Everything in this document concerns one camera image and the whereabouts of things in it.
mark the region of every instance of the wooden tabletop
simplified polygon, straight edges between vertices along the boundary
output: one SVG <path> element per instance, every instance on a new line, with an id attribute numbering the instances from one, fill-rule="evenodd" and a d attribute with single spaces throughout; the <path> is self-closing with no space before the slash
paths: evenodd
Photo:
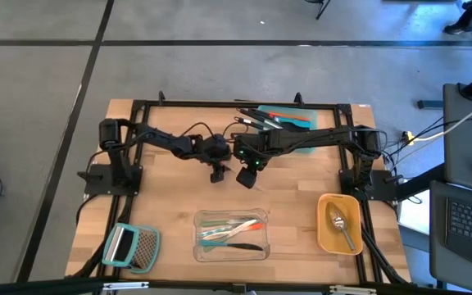
<path id="1" fill-rule="evenodd" d="M 132 100 L 111 100 L 107 117 L 129 118 Z M 374 127 L 370 106 L 352 105 L 355 125 Z M 198 120 L 221 133 L 237 111 L 212 107 L 151 107 L 148 124 L 167 133 L 181 134 Z M 318 111 L 318 127 L 335 127 L 333 112 Z M 229 132 L 243 132 L 235 125 Z M 203 126 L 190 134 L 209 134 Z M 100 155 L 100 163 L 107 162 Z M 318 147 L 312 154 L 290 153 L 275 157 L 259 173 L 252 189 L 237 183 L 238 160 L 228 163 L 225 180 L 211 184 L 211 167 L 183 161 L 170 152 L 143 146 L 142 185 L 134 201 L 132 225 L 151 225 L 161 233 L 161 249 L 152 270 L 135 275 L 123 270 L 124 279 L 219 281 L 248 283 L 357 284 L 354 256 L 336 255 L 316 243 L 316 204 L 324 193 L 340 193 L 337 147 Z M 374 169 L 383 169 L 378 159 Z M 103 240 L 111 197 L 98 196 L 82 210 L 66 268 L 79 270 Z M 193 217 L 200 210 L 263 209 L 269 222 L 270 256 L 264 261 L 198 262 L 193 257 Z M 394 211 L 382 202 L 370 202 L 376 242 L 404 279 L 409 272 Z M 373 275 L 364 245 L 367 277 Z"/>

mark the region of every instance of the person's foot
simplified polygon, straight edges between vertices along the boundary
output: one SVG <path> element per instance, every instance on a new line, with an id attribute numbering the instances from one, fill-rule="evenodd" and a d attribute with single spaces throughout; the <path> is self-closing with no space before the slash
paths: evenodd
<path id="1" fill-rule="evenodd" d="M 448 25 L 447 27 L 443 28 L 443 31 L 447 34 L 462 34 L 465 32 L 470 32 L 472 31 L 472 29 L 454 24 L 454 25 Z"/>
<path id="2" fill-rule="evenodd" d="M 462 3 L 462 9 L 467 9 L 472 5 L 472 0 L 468 2 L 463 2 Z"/>

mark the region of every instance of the floor tile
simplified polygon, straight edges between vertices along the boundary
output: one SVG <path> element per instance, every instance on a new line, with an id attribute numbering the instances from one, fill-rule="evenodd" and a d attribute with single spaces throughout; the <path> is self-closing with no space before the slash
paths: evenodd
<path id="1" fill-rule="evenodd" d="M 457 19 L 453 2 L 290 0 L 122 0 L 105 39 L 471 40 L 443 27 Z"/>
<path id="2" fill-rule="evenodd" d="M 0 0 L 0 39 L 94 39 L 107 0 Z"/>
<path id="3" fill-rule="evenodd" d="M 11 279 L 88 54 L 0 48 L 0 283 Z"/>

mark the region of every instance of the teal handle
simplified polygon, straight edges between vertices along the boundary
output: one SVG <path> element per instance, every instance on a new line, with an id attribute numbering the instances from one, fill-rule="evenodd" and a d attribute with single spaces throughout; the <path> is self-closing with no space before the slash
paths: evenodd
<path id="1" fill-rule="evenodd" d="M 224 237 L 224 238 L 218 238 L 216 241 L 218 243 L 222 243 L 222 242 L 225 242 L 226 240 L 228 240 L 229 238 L 228 237 Z M 203 251 L 204 252 L 210 252 L 212 251 L 212 249 L 214 249 L 216 246 L 204 246 L 203 247 Z"/>
<path id="2" fill-rule="evenodd" d="M 200 246 L 203 246 L 203 247 L 227 247 L 227 244 L 222 243 L 222 242 L 216 242 L 216 241 L 200 240 Z"/>
<path id="3" fill-rule="evenodd" d="M 203 221 L 202 222 L 203 227 L 227 225 L 227 224 L 228 224 L 227 220 L 214 220 L 214 221 Z"/>
<path id="4" fill-rule="evenodd" d="M 285 117 L 281 117 L 281 116 L 278 117 L 278 119 L 279 119 L 280 123 L 288 122 L 288 123 L 293 123 L 298 127 L 303 127 L 303 128 L 310 128 L 311 127 L 311 122 L 309 122 L 309 121 L 296 120 L 296 119 L 285 118 Z"/>

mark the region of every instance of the clear plastic container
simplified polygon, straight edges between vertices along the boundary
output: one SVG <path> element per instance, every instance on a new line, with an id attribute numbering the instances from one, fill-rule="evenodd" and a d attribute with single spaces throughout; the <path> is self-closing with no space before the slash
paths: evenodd
<path id="1" fill-rule="evenodd" d="M 212 239 L 212 241 L 222 243 L 249 243 L 261 247 L 263 251 L 235 247 L 204 247 L 200 245 L 200 242 L 206 236 L 207 232 L 213 230 L 230 231 L 248 220 L 256 220 L 253 225 L 255 225 L 255 228 L 259 227 L 259 229 L 244 230 L 228 239 L 217 238 Z M 194 216 L 194 237 L 193 255 L 194 258 L 200 262 L 258 261 L 266 259 L 270 254 L 270 245 L 267 241 L 267 214 L 262 209 L 199 211 Z"/>

